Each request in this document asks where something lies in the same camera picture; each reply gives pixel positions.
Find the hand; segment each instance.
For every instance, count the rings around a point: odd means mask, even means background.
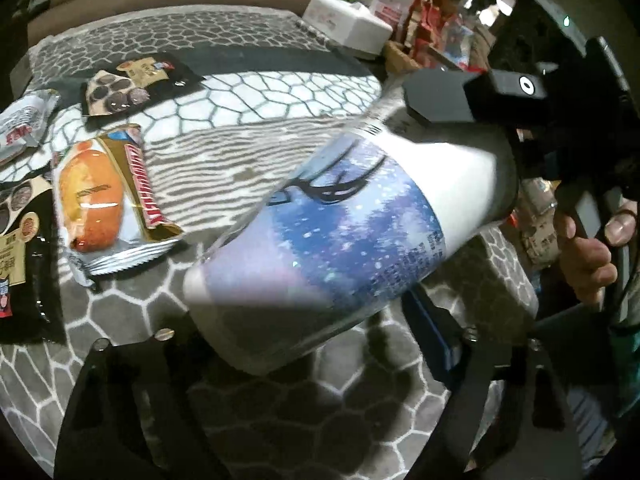
[[[605,226],[605,236],[612,247],[629,242],[636,230],[638,203],[626,200]],[[560,268],[576,297],[584,304],[597,304],[602,300],[603,287],[615,282],[618,271],[611,263],[609,248],[596,238],[575,235],[575,221],[559,211],[554,217],[558,234]]]

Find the white bottle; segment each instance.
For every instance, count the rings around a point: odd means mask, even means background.
[[[500,128],[425,128],[397,88],[187,272],[191,316],[229,364],[268,373],[381,310],[517,190]]]

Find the cookie package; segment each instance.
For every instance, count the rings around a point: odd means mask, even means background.
[[[0,166],[27,148],[40,145],[59,100],[60,94],[55,90],[36,90],[0,114]]]
[[[0,184],[0,343],[62,341],[49,166]]]
[[[174,56],[148,54],[98,70],[82,85],[82,113],[122,114],[191,92],[200,81],[200,76]]]
[[[140,143],[140,126],[123,124],[54,156],[60,239],[81,285],[151,261],[182,235],[156,204]]]

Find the bottle label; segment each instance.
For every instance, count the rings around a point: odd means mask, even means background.
[[[415,182],[353,131],[315,152],[220,242],[209,263],[216,270],[207,273],[214,297],[234,272],[230,262],[265,244],[277,259],[271,271],[287,282],[273,301],[330,304],[336,314],[397,297],[446,257],[438,219]],[[245,256],[242,265],[260,262]]]

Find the patterned rug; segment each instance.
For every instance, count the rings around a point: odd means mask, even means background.
[[[151,18],[158,18],[153,26]],[[232,32],[225,30],[229,21]],[[159,29],[167,23],[166,30]],[[226,25],[218,30],[219,23]],[[169,47],[196,50],[199,41],[242,45],[245,40],[273,46],[286,41],[286,48],[295,44],[297,50],[328,52],[324,40],[300,27],[287,12],[169,8],[102,20],[44,40],[31,52],[32,61],[41,67],[32,87],[113,60],[113,51],[121,58]],[[277,82],[287,89],[275,88]],[[158,203],[185,229],[184,244],[151,264],[102,280],[100,293],[73,282],[68,265],[60,260],[67,343],[1,347],[0,406],[27,450],[50,473],[63,413],[93,341],[99,337],[114,344],[140,341],[181,320],[187,312],[182,278],[192,262],[340,130],[344,115],[351,113],[349,103],[361,113],[380,92],[370,76],[281,70],[210,73],[205,86],[194,100],[185,100],[187,96],[175,105],[156,105],[166,108],[155,113],[150,107],[129,119],[144,126],[145,155]],[[244,86],[260,86],[254,89],[265,101],[286,107],[280,108],[278,117],[265,120],[248,94],[237,91]],[[302,95],[304,89],[310,94]],[[215,92],[222,91],[229,99],[238,97],[257,117],[249,116],[244,124],[243,114],[250,112],[240,111],[240,105],[232,109],[221,104],[222,97]],[[299,93],[296,97],[306,105],[306,116],[290,115],[298,101],[280,103],[267,92]],[[325,94],[338,105],[324,104]],[[185,110],[195,102],[202,107],[193,107],[198,114],[193,119]],[[311,102],[327,108],[314,109]],[[4,168],[0,176],[18,178],[45,163],[50,150],[94,135],[85,129],[75,106],[57,114],[41,150]],[[216,122],[222,110],[236,115],[228,122]],[[143,123],[143,116],[149,117],[148,123]],[[187,121],[203,121],[208,129],[201,129],[204,124],[190,129]],[[178,181],[192,185],[177,186]],[[475,324],[503,339],[521,336],[537,308],[516,253],[497,228],[473,238],[424,286],[434,303],[452,311],[463,326]],[[190,389],[192,408],[212,448],[234,477],[243,480],[402,476],[427,441],[446,397],[444,387],[424,365],[398,302],[268,377],[250,377],[213,359],[203,380]],[[498,401],[495,385],[487,417],[495,413]],[[162,463],[152,428],[145,429],[154,456]]]

